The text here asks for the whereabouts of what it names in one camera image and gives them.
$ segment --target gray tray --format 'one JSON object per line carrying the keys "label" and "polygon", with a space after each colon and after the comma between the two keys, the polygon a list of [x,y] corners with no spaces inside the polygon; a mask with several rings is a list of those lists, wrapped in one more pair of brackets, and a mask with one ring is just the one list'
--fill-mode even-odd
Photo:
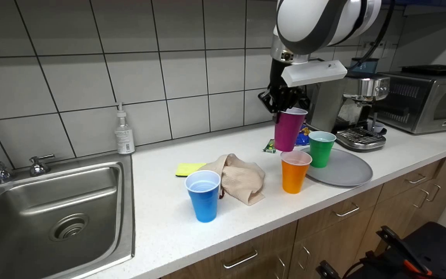
{"label": "gray tray", "polygon": [[[309,153],[309,146],[302,150]],[[334,186],[355,187],[370,181],[373,169],[356,155],[333,148],[328,165],[320,169],[309,166],[307,176]]]}

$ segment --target magenta plastic cup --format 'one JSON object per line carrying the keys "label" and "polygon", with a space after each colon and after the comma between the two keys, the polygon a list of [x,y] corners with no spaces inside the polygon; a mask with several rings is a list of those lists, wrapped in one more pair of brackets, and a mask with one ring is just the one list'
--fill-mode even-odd
{"label": "magenta plastic cup", "polygon": [[283,152],[293,150],[306,114],[307,111],[299,108],[279,112],[278,123],[274,125],[274,148],[276,150]]}

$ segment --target kitchen towel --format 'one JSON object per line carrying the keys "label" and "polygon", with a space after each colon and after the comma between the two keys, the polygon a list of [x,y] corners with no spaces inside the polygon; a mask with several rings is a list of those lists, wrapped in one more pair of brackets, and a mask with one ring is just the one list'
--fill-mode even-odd
{"label": "kitchen towel", "polygon": [[246,163],[233,153],[221,155],[199,170],[212,170],[221,175],[221,186],[225,192],[246,205],[253,205],[264,198],[261,194],[264,171],[256,163]]}

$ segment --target drawer handle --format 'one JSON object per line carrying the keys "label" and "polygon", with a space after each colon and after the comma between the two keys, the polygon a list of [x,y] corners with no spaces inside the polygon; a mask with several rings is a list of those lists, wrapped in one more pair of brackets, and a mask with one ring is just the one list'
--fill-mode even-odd
{"label": "drawer handle", "polygon": [[276,272],[274,273],[274,275],[275,275],[276,279],[285,279],[285,270],[286,270],[285,264],[283,263],[283,261],[281,260],[281,258],[279,256],[276,256],[276,257],[278,258],[278,261],[280,261],[280,265],[283,268],[283,272],[281,273],[281,278],[278,277],[278,275],[276,275]]}
{"label": "drawer handle", "polygon": [[418,173],[418,175],[422,176],[422,178],[420,178],[420,179],[418,179],[418,180],[416,180],[416,181],[410,181],[409,179],[406,179],[406,181],[409,182],[410,184],[416,184],[416,183],[419,183],[419,182],[421,182],[421,181],[423,181],[423,180],[426,179],[426,176],[423,176],[423,175],[420,174],[420,173]]}
{"label": "drawer handle", "polygon": [[416,208],[421,208],[421,207],[423,207],[424,201],[428,200],[428,196],[430,195],[430,193],[428,193],[427,191],[425,191],[425,190],[423,190],[421,188],[418,188],[418,189],[423,191],[426,196],[423,198],[423,202],[420,205],[414,205],[414,204],[412,204],[412,205],[414,205]]}
{"label": "drawer handle", "polygon": [[351,211],[345,212],[344,214],[338,214],[338,213],[336,213],[336,212],[333,212],[333,213],[335,213],[335,215],[337,215],[338,217],[345,217],[345,216],[347,216],[347,215],[349,215],[349,214],[351,214],[351,213],[354,213],[354,212],[356,212],[357,210],[359,210],[359,205],[356,205],[355,203],[352,203],[352,205],[354,205],[355,208],[352,209]]}
{"label": "drawer handle", "polygon": [[309,252],[309,250],[308,250],[306,247],[304,247],[304,245],[302,245],[302,248],[303,248],[303,249],[306,251],[306,253],[307,253],[306,264],[305,264],[304,266],[302,266],[302,265],[300,264],[300,261],[297,261],[297,263],[299,263],[300,268],[302,268],[302,270],[306,271],[306,270],[307,270],[307,266],[309,265],[309,259],[311,258],[311,253]]}
{"label": "drawer handle", "polygon": [[431,200],[426,199],[426,201],[432,202],[435,200],[435,198],[437,197],[437,194],[439,192],[439,190],[441,189],[441,187],[438,184],[433,183],[433,185],[435,185],[437,187],[437,191],[435,192],[435,194],[433,195],[433,198]]}
{"label": "drawer handle", "polygon": [[256,256],[257,256],[257,250],[254,249],[254,252],[251,252],[251,253],[249,253],[249,255],[245,255],[245,256],[238,258],[237,260],[235,260],[236,261],[235,263],[232,263],[230,265],[226,265],[225,263],[223,263],[223,267],[226,269],[234,268],[237,265],[240,265],[240,264],[250,260],[251,258],[255,258]]}

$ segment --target sink basin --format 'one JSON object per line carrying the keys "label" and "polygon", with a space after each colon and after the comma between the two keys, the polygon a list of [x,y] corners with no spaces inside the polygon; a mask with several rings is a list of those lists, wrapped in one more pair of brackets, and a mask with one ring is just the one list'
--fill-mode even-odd
{"label": "sink basin", "polygon": [[0,278],[79,279],[133,256],[131,158],[52,165],[0,185]]}

